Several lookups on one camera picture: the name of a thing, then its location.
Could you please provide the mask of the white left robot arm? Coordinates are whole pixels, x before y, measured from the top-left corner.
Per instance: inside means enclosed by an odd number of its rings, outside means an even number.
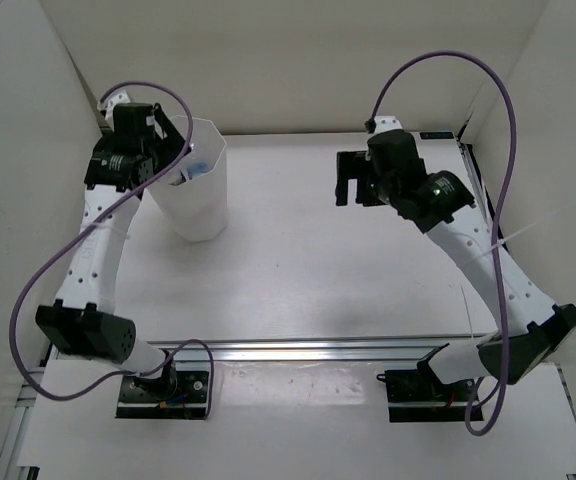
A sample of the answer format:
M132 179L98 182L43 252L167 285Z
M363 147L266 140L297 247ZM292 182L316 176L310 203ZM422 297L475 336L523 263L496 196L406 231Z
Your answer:
M36 323L61 353L145 373L145 391L166 400L178 377L160 365L163 351L138 339L133 321L115 315L115 286L141 187L172 163L185 141L159 104L119 104L113 120L113 131L94 146L84 178L85 237L54 302L38 307Z

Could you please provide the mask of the black label bottle black cap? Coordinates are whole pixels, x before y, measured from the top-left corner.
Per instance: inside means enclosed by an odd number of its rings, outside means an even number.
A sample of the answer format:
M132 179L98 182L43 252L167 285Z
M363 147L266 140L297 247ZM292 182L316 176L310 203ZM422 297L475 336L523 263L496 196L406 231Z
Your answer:
M171 186L178 186L186 182L186 176L183 171L175 171L169 175L167 182Z

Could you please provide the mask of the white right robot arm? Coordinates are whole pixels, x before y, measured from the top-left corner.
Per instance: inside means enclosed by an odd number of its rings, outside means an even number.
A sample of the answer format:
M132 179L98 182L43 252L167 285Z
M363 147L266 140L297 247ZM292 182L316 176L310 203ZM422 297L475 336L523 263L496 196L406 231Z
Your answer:
M336 159L336 203L387 205L441 248L457 265L493 315L498 330L465 345L447 344L417 364L417 387L428 399L445 396L453 384L493 377L516 384L554 353L576 329L576 306L558 305L541 291L491 233L470 189L454 173L430 173L414 136L402 129L372 135L364 151Z

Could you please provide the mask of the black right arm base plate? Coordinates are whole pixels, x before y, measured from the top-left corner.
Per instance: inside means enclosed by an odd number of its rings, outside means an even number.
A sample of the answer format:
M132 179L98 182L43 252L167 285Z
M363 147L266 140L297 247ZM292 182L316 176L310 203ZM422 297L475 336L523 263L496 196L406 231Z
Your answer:
M390 423L463 422L475 385L467 378L436 386L416 369L384 370L375 378L385 386Z

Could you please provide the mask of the blue label clear bottle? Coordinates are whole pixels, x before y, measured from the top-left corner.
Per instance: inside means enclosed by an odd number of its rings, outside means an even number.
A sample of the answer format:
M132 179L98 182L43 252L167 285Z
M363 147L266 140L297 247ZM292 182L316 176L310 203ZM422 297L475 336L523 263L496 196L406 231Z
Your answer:
M198 178L211 170L208 164L205 162L195 161L186 163L182 167L182 173L184 178L189 181Z

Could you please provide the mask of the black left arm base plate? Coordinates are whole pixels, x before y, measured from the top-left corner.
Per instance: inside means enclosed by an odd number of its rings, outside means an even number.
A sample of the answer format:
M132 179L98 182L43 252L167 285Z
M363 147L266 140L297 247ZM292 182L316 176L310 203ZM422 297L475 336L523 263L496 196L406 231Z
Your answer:
M158 379L124 376L115 417L139 420L205 420L209 415L212 375L208 367L191 370L177 363Z

